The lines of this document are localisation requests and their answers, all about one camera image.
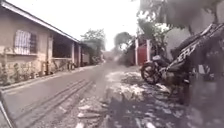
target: motorcycle wheel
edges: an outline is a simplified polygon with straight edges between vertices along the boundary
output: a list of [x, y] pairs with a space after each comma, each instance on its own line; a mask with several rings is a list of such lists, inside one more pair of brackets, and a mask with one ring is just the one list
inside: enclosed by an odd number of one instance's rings
[[156, 84], [159, 82], [159, 75], [156, 72], [154, 63], [145, 63], [141, 68], [141, 77], [148, 84]]

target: window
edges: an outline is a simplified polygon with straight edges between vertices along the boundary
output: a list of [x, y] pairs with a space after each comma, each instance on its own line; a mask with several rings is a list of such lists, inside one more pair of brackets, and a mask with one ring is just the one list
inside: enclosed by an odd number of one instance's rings
[[37, 53], [37, 36], [18, 30], [15, 35], [14, 51], [23, 55]]

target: concrete road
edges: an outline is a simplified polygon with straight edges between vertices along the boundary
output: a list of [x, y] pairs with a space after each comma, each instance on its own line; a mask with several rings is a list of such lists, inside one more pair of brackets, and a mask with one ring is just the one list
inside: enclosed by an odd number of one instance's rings
[[[138, 68], [114, 63], [42, 79], [4, 94], [18, 128], [175, 128], [183, 113], [182, 106], [144, 83]], [[7, 128], [1, 114], [0, 128]]]

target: roof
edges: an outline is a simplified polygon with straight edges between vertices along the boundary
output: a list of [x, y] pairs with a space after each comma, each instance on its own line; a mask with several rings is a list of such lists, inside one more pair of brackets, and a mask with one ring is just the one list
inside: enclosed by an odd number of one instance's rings
[[33, 22], [35, 22], [35, 23], [37, 23], [37, 24], [39, 24], [39, 25], [41, 25], [43, 27], [45, 27], [45, 28], [48, 28], [48, 29], [50, 29], [50, 30], [52, 30], [52, 31], [54, 31], [54, 32], [64, 36], [64, 37], [67, 37], [67, 38], [69, 38], [72, 41], [80, 43], [80, 41], [75, 39], [74, 37], [68, 35], [67, 33], [61, 31], [60, 29], [52, 26], [51, 24], [41, 20], [40, 18], [30, 14], [27, 11], [22, 10], [21, 8], [16, 7], [15, 5], [13, 5], [13, 4], [5, 1], [5, 0], [2, 0], [2, 1], [0, 0], [0, 5], [2, 7], [4, 7], [4, 8], [6, 8], [6, 9], [16, 13], [16, 14], [19, 14], [19, 15], [21, 15], [21, 16], [23, 16], [23, 17], [25, 17], [25, 18], [27, 18], [27, 19], [29, 19], [29, 20], [31, 20], [31, 21], [33, 21]]

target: motorcycle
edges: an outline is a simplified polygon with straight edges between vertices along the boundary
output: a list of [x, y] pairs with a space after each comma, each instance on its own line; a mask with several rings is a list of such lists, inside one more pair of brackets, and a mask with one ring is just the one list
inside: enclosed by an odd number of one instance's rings
[[171, 52], [174, 57], [172, 61], [164, 56], [153, 56], [152, 61], [146, 62], [141, 68], [143, 80], [148, 84], [164, 82], [165, 86], [184, 85], [184, 88], [188, 88], [191, 76], [221, 76], [223, 73], [219, 71], [222, 65], [219, 64], [218, 68], [211, 60], [223, 60], [221, 58], [224, 57], [224, 52], [220, 45], [224, 40], [221, 36], [223, 33], [224, 24], [211, 24], [203, 32], [188, 38], [174, 49]]

